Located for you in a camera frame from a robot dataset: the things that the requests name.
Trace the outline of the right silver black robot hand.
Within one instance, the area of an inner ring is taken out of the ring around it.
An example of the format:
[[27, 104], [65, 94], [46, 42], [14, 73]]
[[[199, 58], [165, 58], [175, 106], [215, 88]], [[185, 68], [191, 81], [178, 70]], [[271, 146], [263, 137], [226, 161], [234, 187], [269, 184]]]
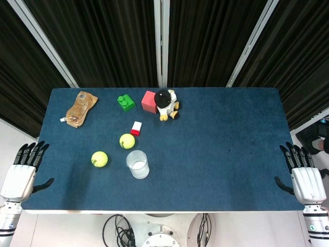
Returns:
[[318, 169], [312, 155], [304, 148], [289, 142], [286, 146], [281, 145], [285, 161], [288, 167], [292, 187], [288, 187], [275, 177], [278, 187], [295, 196], [303, 205], [321, 204], [327, 199], [322, 180], [328, 175], [328, 169]]

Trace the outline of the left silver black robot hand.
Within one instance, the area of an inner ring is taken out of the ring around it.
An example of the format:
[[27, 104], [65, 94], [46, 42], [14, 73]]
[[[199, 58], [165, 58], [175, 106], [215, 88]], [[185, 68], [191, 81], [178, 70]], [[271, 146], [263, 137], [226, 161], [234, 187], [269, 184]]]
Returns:
[[48, 179], [41, 185], [34, 185], [36, 174], [48, 148], [49, 144], [45, 144], [44, 141], [30, 145], [24, 144], [20, 147], [1, 189], [1, 197], [5, 201], [22, 203], [31, 194], [51, 186], [54, 178]]

